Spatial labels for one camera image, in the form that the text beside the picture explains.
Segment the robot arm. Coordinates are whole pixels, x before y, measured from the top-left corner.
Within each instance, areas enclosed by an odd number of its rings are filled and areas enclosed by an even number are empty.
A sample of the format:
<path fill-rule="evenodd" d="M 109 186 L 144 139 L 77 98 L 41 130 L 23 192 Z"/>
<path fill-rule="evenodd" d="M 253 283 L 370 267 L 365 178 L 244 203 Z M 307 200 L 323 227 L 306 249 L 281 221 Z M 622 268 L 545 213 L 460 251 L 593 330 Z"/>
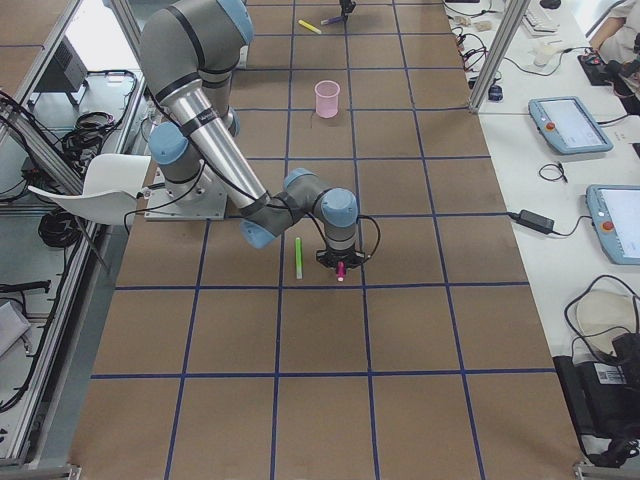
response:
<path fill-rule="evenodd" d="M 325 246 L 317 261 L 338 274 L 357 268 L 369 257 L 355 245 L 355 195 L 299 168 L 272 196 L 235 143 L 229 78 L 253 34 L 241 1 L 178 1 L 156 11 L 139 47 L 149 90 L 168 110 L 179 139 L 188 141 L 223 182 L 243 217 L 240 228 L 248 243 L 263 248 L 310 215 L 324 225 Z"/>

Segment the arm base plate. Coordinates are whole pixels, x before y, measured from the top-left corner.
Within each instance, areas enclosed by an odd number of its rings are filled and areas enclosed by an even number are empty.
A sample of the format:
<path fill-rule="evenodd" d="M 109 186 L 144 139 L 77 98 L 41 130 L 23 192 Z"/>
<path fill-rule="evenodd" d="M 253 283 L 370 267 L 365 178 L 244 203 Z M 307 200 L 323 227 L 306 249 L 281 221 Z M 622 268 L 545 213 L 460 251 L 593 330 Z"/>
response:
<path fill-rule="evenodd" d="M 222 182 L 208 166 L 198 181 L 175 184 L 156 168 L 153 187 L 145 193 L 144 217 L 148 221 L 223 220 L 227 193 Z"/>

